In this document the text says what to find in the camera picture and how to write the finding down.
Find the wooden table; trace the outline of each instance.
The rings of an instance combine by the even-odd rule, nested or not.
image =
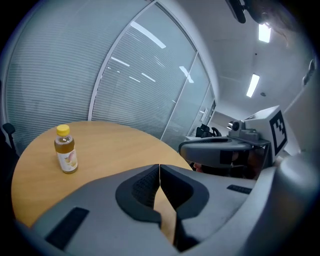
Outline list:
[[[101,122],[72,122],[78,170],[61,171],[54,140],[56,128],[39,135],[24,150],[13,174],[11,194],[16,218],[30,227],[50,207],[82,185],[133,168],[167,164],[190,170],[187,162],[159,139],[128,126]],[[162,217],[161,230],[172,242],[176,212],[159,188],[154,209]]]

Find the juice bottle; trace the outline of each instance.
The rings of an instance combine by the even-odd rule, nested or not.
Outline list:
[[[58,125],[56,127],[57,137],[54,140],[54,147],[60,167],[66,174],[72,174],[78,169],[75,140],[69,133],[70,128],[68,125]]]

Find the black handle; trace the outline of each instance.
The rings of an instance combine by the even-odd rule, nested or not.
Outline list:
[[[7,122],[4,125],[2,125],[2,127],[5,130],[5,132],[8,134],[10,145],[11,145],[11,148],[12,148],[13,152],[16,153],[16,147],[15,147],[15,144],[14,144],[14,139],[12,137],[12,134],[16,131],[15,127],[9,122]]]

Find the white panel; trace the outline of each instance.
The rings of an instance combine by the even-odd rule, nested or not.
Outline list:
[[[209,86],[209,78],[198,56],[190,71],[190,79],[192,82],[186,80],[177,106],[161,139],[174,150],[178,150],[180,143],[185,140]]]
[[[111,45],[149,3],[43,3],[21,34],[7,74],[7,119],[20,152],[51,127],[87,120],[93,86]]]
[[[196,51],[158,6],[125,33],[104,70],[92,120],[111,121],[160,139]]]

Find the ceiling light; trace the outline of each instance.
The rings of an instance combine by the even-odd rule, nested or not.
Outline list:
[[[249,85],[249,89],[248,89],[248,92],[246,93],[246,95],[248,97],[252,97],[252,95],[254,94],[255,92],[255,89],[257,87],[257,84],[259,82],[259,79],[260,79],[260,76],[256,75],[256,74],[253,74],[252,75],[252,78],[251,78],[251,82],[250,82],[250,85]]]
[[[161,49],[166,48],[166,45],[161,42],[154,34],[152,34],[149,30],[145,29],[143,26],[139,25],[135,21],[131,22],[131,27],[135,28],[142,34],[144,34],[146,37],[151,39],[154,43],[156,43]]]
[[[133,79],[133,80],[135,80],[135,81],[137,81],[137,82],[139,82],[140,83],[140,81],[139,80],[137,80],[137,79],[135,79],[135,78],[133,78],[133,77],[131,77],[131,76],[129,76],[131,79]]]
[[[266,24],[259,24],[259,40],[269,43],[270,42],[270,34],[271,28],[269,28]]]
[[[156,80],[154,80],[154,79],[152,79],[150,76],[147,76],[145,73],[141,73],[141,75],[143,75],[143,76],[145,76],[146,78],[149,78],[151,81],[156,81]]]
[[[119,59],[117,59],[117,58],[111,57],[111,59],[114,60],[114,61],[116,61],[116,62],[119,62],[119,63],[121,63],[121,64],[123,64],[123,65],[125,65],[125,66],[127,66],[127,67],[130,67],[129,64],[127,64],[127,63],[125,63],[125,62],[123,62],[123,61],[121,61],[121,60],[119,60]]]
[[[186,78],[189,80],[189,83],[193,84],[194,81],[191,79],[191,76],[189,74],[189,72],[187,71],[187,69],[184,66],[180,66],[179,67],[181,69],[181,71],[184,73],[184,75],[186,76]]]

